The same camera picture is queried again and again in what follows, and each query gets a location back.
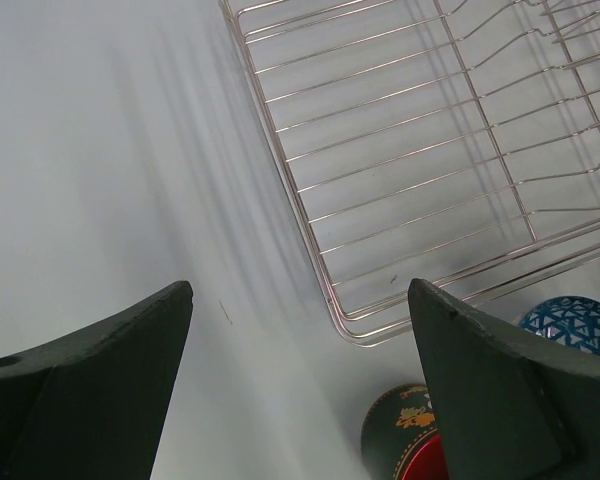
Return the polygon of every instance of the round tin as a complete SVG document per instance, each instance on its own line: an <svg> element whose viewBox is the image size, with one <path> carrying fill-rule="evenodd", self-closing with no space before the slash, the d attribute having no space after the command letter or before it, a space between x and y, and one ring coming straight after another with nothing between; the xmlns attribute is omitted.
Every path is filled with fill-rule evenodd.
<svg viewBox="0 0 600 480"><path fill-rule="evenodd" d="M448 480L425 385L382 395L362 425L362 461L373 480Z"/></svg>

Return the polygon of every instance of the hole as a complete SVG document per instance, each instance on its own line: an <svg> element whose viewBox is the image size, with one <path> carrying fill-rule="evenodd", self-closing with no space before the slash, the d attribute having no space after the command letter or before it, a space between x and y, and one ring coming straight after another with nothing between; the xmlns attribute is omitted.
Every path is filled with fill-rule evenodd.
<svg viewBox="0 0 600 480"><path fill-rule="evenodd" d="M17 355L9 355L8 357L0 358L0 367L8 367L10 365L15 365L20 361L20 357Z"/></svg>

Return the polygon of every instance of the dark green plastic piece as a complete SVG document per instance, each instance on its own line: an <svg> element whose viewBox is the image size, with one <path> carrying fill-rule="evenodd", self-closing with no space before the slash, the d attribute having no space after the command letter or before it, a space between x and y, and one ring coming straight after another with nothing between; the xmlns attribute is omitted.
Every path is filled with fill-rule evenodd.
<svg viewBox="0 0 600 480"><path fill-rule="evenodd" d="M409 308L452 479L600 479L599 356L423 280Z"/></svg>
<svg viewBox="0 0 600 480"><path fill-rule="evenodd" d="M187 337L178 282L0 359L0 479L149 479Z"/></svg>

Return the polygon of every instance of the dish drying rack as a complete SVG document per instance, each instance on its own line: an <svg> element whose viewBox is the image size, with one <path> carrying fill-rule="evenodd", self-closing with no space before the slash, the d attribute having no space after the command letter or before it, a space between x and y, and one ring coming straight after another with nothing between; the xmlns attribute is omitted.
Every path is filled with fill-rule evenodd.
<svg viewBox="0 0 600 480"><path fill-rule="evenodd" d="M333 324L600 258L600 0L221 0Z"/></svg>

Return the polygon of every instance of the blue patterned ball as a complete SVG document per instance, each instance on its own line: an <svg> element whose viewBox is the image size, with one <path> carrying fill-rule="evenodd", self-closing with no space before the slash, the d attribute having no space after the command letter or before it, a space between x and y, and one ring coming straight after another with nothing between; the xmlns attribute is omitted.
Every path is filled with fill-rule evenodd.
<svg viewBox="0 0 600 480"><path fill-rule="evenodd" d="M556 297L527 313L519 325L536 335L600 355L600 302Z"/></svg>

